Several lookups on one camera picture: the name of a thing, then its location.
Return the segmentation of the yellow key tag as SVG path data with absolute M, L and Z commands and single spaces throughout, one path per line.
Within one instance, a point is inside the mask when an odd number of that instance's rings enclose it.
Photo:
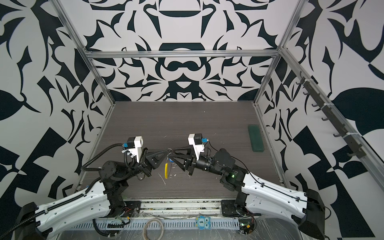
M 169 163 L 165 164 L 165 179 L 169 178 Z

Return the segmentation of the metal keyring with keys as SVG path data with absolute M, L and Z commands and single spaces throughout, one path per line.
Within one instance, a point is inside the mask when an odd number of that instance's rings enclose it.
M 173 167 L 173 162 L 169 159 L 172 151 L 173 151 L 172 149 L 168 149 L 168 155 L 167 155 L 167 161 L 166 161 L 166 163 L 169 163 L 169 178 L 170 178 L 170 175 L 171 175 L 171 169 Z

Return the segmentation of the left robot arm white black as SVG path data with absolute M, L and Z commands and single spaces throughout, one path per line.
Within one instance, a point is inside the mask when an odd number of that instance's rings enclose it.
M 126 206 L 122 192 L 128 188 L 128 180 L 140 174 L 150 177 L 168 153 L 144 150 L 138 162 L 105 162 L 97 169 L 99 177 L 86 189 L 52 203 L 22 207 L 15 225 L 1 239 L 49 240 L 78 224 L 121 216 Z

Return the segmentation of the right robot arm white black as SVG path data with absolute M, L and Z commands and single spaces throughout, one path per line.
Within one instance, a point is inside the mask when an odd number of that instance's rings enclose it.
M 288 189 L 251 173 L 236 164 L 225 149 L 213 156 L 172 152 L 170 159 L 183 171 L 192 175 L 194 170 L 220 176 L 220 183 L 228 190 L 237 192 L 234 206 L 241 215 L 267 215 L 296 224 L 298 230 L 313 239 L 325 240 L 326 210 L 320 194 L 312 189 L 305 192 Z

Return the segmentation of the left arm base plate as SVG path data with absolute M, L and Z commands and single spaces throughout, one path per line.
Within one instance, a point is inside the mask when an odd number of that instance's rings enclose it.
M 118 210 L 118 216 L 121 218 L 135 217 L 141 212 L 140 200 L 128 200 L 124 201 L 125 205 L 121 210 Z

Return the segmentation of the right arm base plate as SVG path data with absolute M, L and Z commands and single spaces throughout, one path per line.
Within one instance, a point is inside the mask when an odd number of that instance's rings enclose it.
M 222 215 L 226 218 L 239 218 L 245 215 L 235 206 L 235 200 L 221 200 L 221 210 Z

